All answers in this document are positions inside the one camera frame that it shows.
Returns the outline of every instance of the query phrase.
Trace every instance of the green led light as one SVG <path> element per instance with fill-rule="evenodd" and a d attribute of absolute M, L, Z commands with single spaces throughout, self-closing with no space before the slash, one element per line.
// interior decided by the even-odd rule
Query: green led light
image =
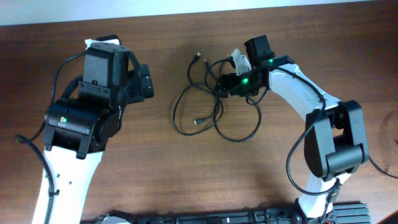
<path fill-rule="evenodd" d="M 68 122 L 68 120 L 67 120 L 66 117 L 61 117 L 61 118 L 60 118 L 60 122 L 61 122 L 61 123 L 66 123 L 66 122 Z"/>

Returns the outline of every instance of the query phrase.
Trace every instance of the wood grain surface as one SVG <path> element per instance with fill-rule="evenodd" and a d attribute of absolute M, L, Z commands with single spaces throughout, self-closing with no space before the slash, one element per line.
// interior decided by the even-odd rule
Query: wood grain surface
<path fill-rule="evenodd" d="M 165 214 L 266 208 L 300 196 L 286 176 L 285 159 L 304 123 L 276 94 L 260 104 L 262 124 L 248 142 L 227 142 L 214 129 L 184 137 L 172 127 L 192 57 L 201 52 L 214 62 L 235 48 L 244 52 L 245 41 L 263 34 L 277 55 L 294 58 L 326 92 L 362 105 L 370 153 L 397 175 L 397 12 L 396 1 L 376 1 L 0 27 L 0 223 L 30 223 L 40 189 L 42 166 L 13 135 L 31 136 L 39 128 L 60 63 L 81 52 L 84 39 L 109 34 L 149 64 L 155 97 L 126 108 L 123 128 L 109 140 L 91 181 L 82 218 L 112 209 Z M 82 58 L 63 69 L 58 97 L 82 71 Z M 203 80 L 204 72 L 201 60 L 192 76 Z M 250 133 L 256 110 L 239 97 L 224 105 L 221 130 L 231 137 Z M 178 125 L 202 128 L 193 120 L 212 107 L 210 96 L 189 91 Z M 309 170 L 302 146 L 291 167 L 304 187 Z M 367 203 L 376 223 L 397 210 L 397 181 L 368 162 L 344 184 L 338 201 Z"/>

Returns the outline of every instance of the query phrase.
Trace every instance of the black cable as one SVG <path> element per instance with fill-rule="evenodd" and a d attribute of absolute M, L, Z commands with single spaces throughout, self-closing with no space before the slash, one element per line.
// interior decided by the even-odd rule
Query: black cable
<path fill-rule="evenodd" d="M 26 137 L 24 137 L 24 136 L 22 136 L 20 134 L 17 134 L 14 139 L 16 140 L 16 142 L 23 142 L 24 144 L 27 144 L 35 152 L 36 156 L 39 158 L 40 162 L 43 165 L 46 177 L 49 180 L 49 202 L 47 204 L 47 211 L 45 213 L 45 219 L 44 219 L 44 223 L 48 224 L 50 222 L 52 204 L 53 204 L 53 201 L 54 201 L 54 195 L 58 194 L 57 192 L 54 192 L 54 180 L 53 180 L 53 177 L 52 177 L 52 173 L 51 173 L 50 167 L 47 164 L 47 161 L 45 160 L 43 154 L 32 143 L 31 140 L 27 139 Z"/>
<path fill-rule="evenodd" d="M 45 121 L 43 121 L 42 125 L 40 126 L 39 130 L 37 130 L 36 134 L 34 134 L 29 140 L 30 141 L 35 141 L 37 137 L 42 133 L 45 127 Z"/>
<path fill-rule="evenodd" d="M 258 105 L 252 98 L 249 97 L 248 99 L 251 100 L 251 101 L 253 102 L 253 104 L 250 104 L 250 105 L 253 105 L 253 106 L 256 107 L 257 112 L 258 112 L 258 115 L 259 115 L 259 119 L 258 119 L 258 122 L 257 122 L 256 127 L 255 127 L 255 128 L 253 129 L 253 131 L 252 131 L 248 136 L 246 136 L 245 138 L 242 138 L 242 139 L 231 139 L 231 138 L 226 137 L 223 133 L 221 133 L 221 131 L 218 129 L 217 124 L 215 124 L 215 128 L 216 128 L 217 133 L 218 133 L 223 139 L 225 139 L 225 140 L 227 140 L 227 141 L 231 141 L 231 142 L 244 142 L 244 141 L 247 141 L 247 140 L 250 140 L 251 138 L 253 138 L 253 136 L 256 134 L 256 132 L 257 132 L 258 129 L 260 128 L 260 124 L 261 124 L 261 109 L 260 109 L 259 105 Z"/>
<path fill-rule="evenodd" d="M 262 99 L 267 95 L 267 92 L 268 92 L 268 89 L 266 88 L 265 90 L 264 90 L 264 92 L 262 93 L 262 95 L 260 96 L 260 98 L 259 98 L 259 100 L 257 100 L 257 102 L 254 102 L 254 103 L 249 103 L 249 95 L 247 95 L 246 96 L 246 102 L 248 103 L 248 105 L 252 105 L 252 106 L 254 106 L 254 104 L 259 104 L 261 101 L 262 101 Z"/>
<path fill-rule="evenodd" d="M 189 85 L 189 86 L 187 86 L 187 87 L 182 91 L 180 97 L 178 98 L 178 100 L 177 100 L 177 102 L 176 102 L 176 104 L 175 104 L 175 106 L 174 106 L 174 112 L 173 112 L 173 126 L 174 126 L 174 129 L 175 129 L 179 134 L 181 134 L 181 135 L 183 135 L 183 136 L 194 136 L 194 135 L 197 135 L 197 134 L 204 133 L 205 131 L 209 130 L 211 127 L 213 127 L 214 125 L 216 125 L 217 122 L 221 119 L 221 117 L 223 116 L 223 113 L 224 113 L 224 106 L 223 106 L 223 103 L 221 102 L 221 100 L 220 100 L 218 97 L 216 97 L 216 104 L 219 105 L 219 107 L 218 107 L 217 110 L 215 110 L 215 112 L 213 113 L 213 115 L 214 115 L 214 114 L 218 114 L 218 111 L 219 111 L 219 108 L 220 108 L 220 107 L 221 107 L 221 114 L 218 116 L 217 119 L 214 120 L 213 124 L 209 125 L 209 126 L 206 127 L 205 129 L 202 129 L 202 130 L 197 131 L 197 132 L 195 132 L 195 133 L 183 133 L 183 132 L 181 132 L 181 131 L 178 129 L 177 125 L 175 124 L 175 114 L 176 114 L 176 112 L 177 112 L 177 106 L 178 106 L 178 104 L 180 103 L 180 100 L 181 100 L 182 96 L 185 94 L 185 92 L 186 92 L 188 89 L 190 89 L 190 88 L 192 88 L 192 87 L 194 87 L 194 85 Z"/>
<path fill-rule="evenodd" d="M 58 77 L 60 75 L 61 69 L 70 61 L 72 61 L 73 59 L 76 59 L 80 56 L 83 56 L 86 54 L 86 51 L 80 52 L 78 54 L 75 54 L 74 56 L 66 59 L 65 61 L 62 62 L 62 64 L 58 67 L 57 72 L 55 74 L 54 77 L 54 82 L 52 83 L 52 91 L 51 91 L 51 100 L 50 100 L 50 106 L 54 104 L 54 100 L 55 100 L 55 89 L 57 88 L 57 81 L 58 81 Z"/>
<path fill-rule="evenodd" d="M 189 66 L 188 66 L 187 77 L 188 77 L 188 80 L 189 80 L 189 82 L 190 82 L 190 85 L 189 85 L 188 87 L 186 87 L 186 88 L 182 91 L 181 95 L 179 96 L 179 98 L 178 98 L 178 100 L 177 100 L 177 102 L 176 102 L 176 104 L 175 104 L 175 106 L 174 106 L 174 111 L 173 111 L 173 127 L 174 127 L 174 129 L 175 129 L 179 134 L 181 134 L 181 135 L 183 135 L 183 136 L 194 136 L 194 135 L 197 135 L 197 134 L 204 133 L 205 131 L 209 130 L 210 128 L 215 127 L 216 130 L 217 130 L 217 133 L 218 133 L 223 139 L 225 139 L 225 140 L 228 140 L 228 141 L 231 141 L 231 142 L 243 142 L 243 141 L 247 141 L 247 140 L 251 139 L 251 138 L 255 135 L 255 133 L 257 132 L 257 130 L 259 129 L 260 124 L 261 124 L 261 110 L 260 110 L 260 107 L 258 106 L 258 104 L 257 104 L 252 98 L 250 98 L 250 101 L 253 102 L 253 104 L 250 104 L 250 105 L 253 105 L 253 106 L 256 107 L 257 113 L 258 113 L 258 115 L 259 115 L 259 120 L 258 120 L 257 125 L 256 125 L 256 127 L 254 128 L 254 130 L 253 130 L 248 136 L 246 136 L 245 138 L 242 138 L 242 139 L 231 139 L 231 138 L 226 137 L 223 133 L 221 133 L 221 131 L 220 131 L 219 128 L 217 127 L 217 123 L 218 123 L 218 121 L 221 119 L 221 117 L 223 116 L 223 113 L 224 113 L 224 106 L 223 106 L 223 102 L 221 101 L 221 96 L 227 96 L 227 95 L 228 95 L 228 92 L 227 92 L 227 91 L 217 91 L 217 90 L 215 90 L 213 87 L 211 87 L 211 86 L 207 83 L 207 76 L 208 76 L 208 74 L 210 74 L 215 80 L 217 80 L 218 78 L 217 78 L 217 77 L 214 75 L 214 73 L 211 71 L 211 68 L 213 68 L 213 67 L 214 67 L 215 65 L 217 65 L 218 63 L 221 63 L 221 67 L 220 67 L 220 76 L 221 76 L 223 65 L 225 64 L 225 62 L 230 62 L 230 61 L 232 60 L 231 57 L 228 57 L 228 58 L 223 59 L 223 60 L 219 60 L 219 61 L 217 61 L 217 62 L 215 62 L 215 63 L 213 63 L 213 64 L 211 64 L 211 65 L 208 63 L 207 60 L 205 60 L 205 65 L 206 65 L 206 68 L 207 68 L 207 69 L 206 69 L 206 74 L 205 74 L 205 82 L 204 82 L 204 83 L 195 83 L 195 82 L 192 80 L 192 78 L 191 78 L 190 70 L 191 70 L 191 68 L 192 68 L 192 65 L 193 65 L 195 62 L 197 62 L 199 58 L 200 58 L 200 53 L 197 53 L 197 54 L 194 56 L 194 58 L 193 58 L 193 60 L 191 61 L 191 63 L 189 64 Z M 193 87 L 195 87 L 197 90 L 200 90 L 200 91 L 202 91 L 202 92 L 204 92 L 204 93 L 207 93 L 207 94 L 209 94 L 209 95 L 214 96 L 214 97 L 215 97 L 215 100 L 216 100 L 216 101 L 215 101 L 215 105 L 214 105 L 214 109 L 213 109 L 213 113 L 212 113 L 210 116 L 206 117 L 206 118 L 201 118 L 201 119 L 196 119 L 196 120 L 194 120 L 194 123 L 195 123 L 195 124 L 201 124 L 201 123 L 203 123 L 203 122 L 205 122 L 205 121 L 208 121 L 208 120 L 211 119 L 211 118 L 213 118 L 213 123 L 212 123 L 211 125 L 207 126 L 206 128 L 204 128 L 204 129 L 202 129 L 202 130 L 200 130 L 200 131 L 197 131 L 197 132 L 195 132 L 195 133 L 184 133 L 184 132 L 182 132 L 181 130 L 179 130 L 178 127 L 177 127 L 177 125 L 176 125 L 176 122 L 175 122 L 175 114 L 176 114 L 176 112 L 177 112 L 177 107 L 178 107 L 178 104 L 180 103 L 180 100 L 181 100 L 182 96 L 187 92 L 188 89 L 193 88 Z"/>
<path fill-rule="evenodd" d="M 329 203 L 325 204 L 325 208 L 323 209 L 322 215 L 319 217 L 319 224 L 322 224 L 322 220 L 326 217 L 326 212 L 328 211 Z"/>
<path fill-rule="evenodd" d="M 397 176 L 391 175 L 391 174 L 387 173 L 386 171 L 382 170 L 382 169 L 373 161 L 373 159 L 371 158 L 371 156 L 369 156 L 369 161 L 371 161 L 371 164 L 372 164 L 379 172 L 381 172 L 382 174 L 387 175 L 387 176 L 389 176 L 389 177 L 392 177 L 392 178 L 394 178 L 394 179 L 398 179 Z"/>

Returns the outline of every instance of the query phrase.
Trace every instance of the cable connector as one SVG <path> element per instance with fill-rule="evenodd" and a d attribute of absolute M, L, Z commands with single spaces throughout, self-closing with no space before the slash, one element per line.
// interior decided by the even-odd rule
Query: cable connector
<path fill-rule="evenodd" d="M 232 67 L 236 69 L 235 61 L 232 56 L 226 57 L 225 60 L 227 60 L 227 62 L 229 62 L 232 65 Z"/>
<path fill-rule="evenodd" d="M 210 67 L 209 62 L 206 59 L 204 59 L 204 61 L 205 61 L 206 68 L 209 69 L 209 67 Z"/>
<path fill-rule="evenodd" d="M 194 124 L 202 124 L 204 122 L 203 119 L 196 119 L 193 121 Z"/>
<path fill-rule="evenodd" d="M 201 53 L 198 52 L 194 57 L 193 57 L 193 62 L 196 62 L 201 56 Z"/>

